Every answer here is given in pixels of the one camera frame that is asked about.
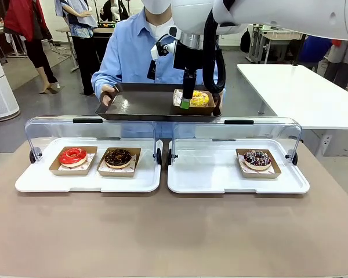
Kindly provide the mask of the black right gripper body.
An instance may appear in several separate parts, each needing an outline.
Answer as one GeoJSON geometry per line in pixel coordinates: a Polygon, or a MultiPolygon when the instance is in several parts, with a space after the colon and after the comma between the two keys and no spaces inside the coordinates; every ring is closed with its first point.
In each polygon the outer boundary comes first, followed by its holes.
{"type": "Polygon", "coordinates": [[[192,49],[178,42],[176,44],[173,67],[180,70],[203,69],[203,50],[192,49]]]}

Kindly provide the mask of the person's right hand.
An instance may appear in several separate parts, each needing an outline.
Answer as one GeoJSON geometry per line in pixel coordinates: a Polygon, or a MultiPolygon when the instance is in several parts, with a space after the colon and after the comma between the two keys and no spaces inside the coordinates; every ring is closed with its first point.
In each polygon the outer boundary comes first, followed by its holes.
{"type": "Polygon", "coordinates": [[[101,102],[105,106],[109,106],[117,94],[118,91],[116,91],[114,86],[103,85],[101,87],[101,102]]]}

